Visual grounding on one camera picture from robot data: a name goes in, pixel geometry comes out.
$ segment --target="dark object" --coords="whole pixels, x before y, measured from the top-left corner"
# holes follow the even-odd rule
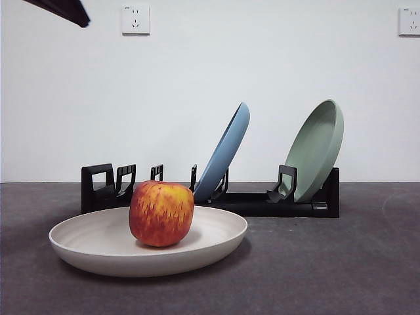
[[[93,189],[92,175],[105,173],[105,187]],[[131,182],[121,191],[122,178],[131,174]],[[118,167],[117,184],[114,186],[114,170],[112,164],[101,164],[81,168],[81,213],[126,207],[130,205],[136,180],[136,165]]]
[[[195,188],[196,174],[197,165],[194,165],[191,169],[191,191],[194,191]],[[284,175],[291,177],[291,188],[286,194],[279,192]],[[196,205],[224,209],[243,217],[338,218],[340,216],[338,168],[335,167],[331,170],[322,187],[307,203],[295,203],[294,201],[297,176],[298,171],[295,167],[280,165],[278,181],[272,190],[267,190],[266,193],[234,193],[227,192],[229,185],[229,169],[227,169],[210,199],[207,202],[196,203]]]
[[[80,0],[25,0],[42,9],[48,10],[81,28],[88,26],[91,21]]]
[[[154,166],[150,170],[150,180],[155,180],[156,176],[159,175],[159,181],[163,181],[163,164]]]

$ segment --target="white plate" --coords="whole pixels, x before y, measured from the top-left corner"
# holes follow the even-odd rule
[[[87,213],[57,224],[49,239],[57,255],[88,272],[118,277],[176,274],[215,263],[241,243],[247,221],[234,213],[194,207],[189,233],[171,247],[140,243],[129,229],[129,208]]]

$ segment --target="plate rim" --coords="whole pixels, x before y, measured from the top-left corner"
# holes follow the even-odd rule
[[[200,206],[200,205],[195,205],[194,206],[194,208],[195,207],[199,207],[199,208],[205,208],[205,209],[211,209],[211,210],[216,210],[216,211],[220,211],[220,212],[224,212],[224,213],[229,213],[229,215],[233,215],[233,217],[237,217],[237,218],[239,218],[240,220],[242,220],[244,223],[245,223],[245,227],[239,232],[239,233],[237,233],[237,234],[235,234],[234,236],[232,236],[231,238],[228,238],[227,240],[224,240],[224,241],[220,241],[220,242],[218,242],[218,243],[216,243],[216,244],[213,244],[213,245],[210,245],[210,246],[205,246],[205,247],[200,247],[200,248],[197,248],[197,249],[186,249],[186,250],[183,250],[183,251],[177,251],[177,252],[174,252],[174,253],[159,253],[159,252],[157,252],[157,253],[148,253],[148,254],[133,254],[133,255],[122,255],[122,254],[100,254],[100,253],[87,253],[87,252],[84,252],[84,251],[76,251],[75,249],[72,249],[72,248],[70,248],[70,247],[68,247],[68,246],[65,246],[65,245],[61,245],[61,244],[59,244],[57,241],[55,241],[54,239],[53,239],[53,237],[51,236],[51,234],[53,233],[53,231],[56,229],[56,228],[58,228],[61,224],[64,224],[64,223],[66,223],[67,221],[70,221],[70,220],[73,220],[73,219],[75,219],[75,218],[78,218],[78,217],[82,217],[82,216],[85,216],[85,215],[94,215],[94,214],[96,214],[96,213],[99,213],[99,212],[107,212],[107,211],[115,211],[116,209],[124,209],[124,208],[128,208],[128,210],[129,210],[129,207],[116,207],[116,208],[111,208],[111,209],[104,209],[104,210],[99,210],[99,211],[94,211],[94,212],[90,212],[90,213],[84,213],[84,214],[82,214],[82,215],[77,215],[77,216],[75,216],[75,217],[71,217],[71,218],[68,218],[68,219],[66,219],[66,220],[64,220],[64,221],[62,221],[62,222],[60,222],[60,223],[58,223],[58,224],[56,224],[56,225],[54,225],[51,229],[50,229],[50,231],[49,231],[49,233],[48,233],[48,237],[49,237],[49,240],[50,240],[50,242],[51,242],[51,244],[53,245],[53,246],[57,246],[58,248],[60,248],[60,249],[63,249],[63,250],[65,250],[65,251],[69,251],[69,252],[72,252],[72,253],[76,253],[76,254],[82,254],[82,255],[90,255],[90,256],[95,256],[95,257],[115,257],[115,258],[142,258],[142,257],[156,257],[156,256],[164,256],[164,255],[178,255],[178,254],[183,254],[183,253],[192,253],[192,252],[195,252],[195,251],[201,251],[201,250],[203,250],[203,249],[207,249],[207,248],[212,248],[212,247],[216,247],[216,246],[219,246],[219,245],[222,245],[222,244],[224,244],[224,243],[228,243],[228,242],[231,242],[232,240],[235,240],[235,239],[237,239],[238,237],[240,237],[240,236],[242,236],[242,235],[244,235],[245,233],[246,233],[246,231],[247,231],[247,229],[248,229],[248,222],[246,221],[246,219],[244,218],[244,217],[242,217],[242,216],[240,216],[240,215],[238,215],[238,214],[236,214],[236,213],[233,213],[233,212],[230,212],[230,211],[226,211],[226,210],[223,210],[223,209],[219,209],[219,208],[212,208],[212,207],[204,207],[204,206]]]

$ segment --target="blue plate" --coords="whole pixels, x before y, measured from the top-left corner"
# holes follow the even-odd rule
[[[247,104],[241,103],[230,123],[224,131],[216,150],[210,158],[197,188],[194,192],[195,201],[208,200],[222,180],[223,174],[229,168],[242,138],[248,128],[249,109]]]

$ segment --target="apple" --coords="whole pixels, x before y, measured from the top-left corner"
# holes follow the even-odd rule
[[[193,212],[194,197],[187,187],[148,180],[136,187],[131,199],[130,231],[146,245],[173,245],[187,235]]]

